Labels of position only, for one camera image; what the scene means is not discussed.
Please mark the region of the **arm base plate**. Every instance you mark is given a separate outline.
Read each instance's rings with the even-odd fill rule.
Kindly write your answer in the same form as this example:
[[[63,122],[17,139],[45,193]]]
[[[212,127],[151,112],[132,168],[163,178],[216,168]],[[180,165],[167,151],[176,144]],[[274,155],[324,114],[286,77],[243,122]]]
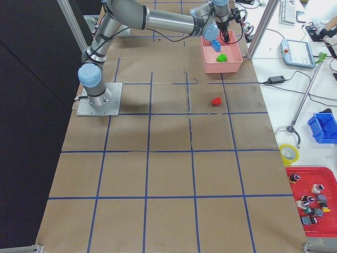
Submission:
[[[79,99],[77,116],[118,116],[120,112],[123,83],[105,83],[101,96],[89,96],[85,89]]]

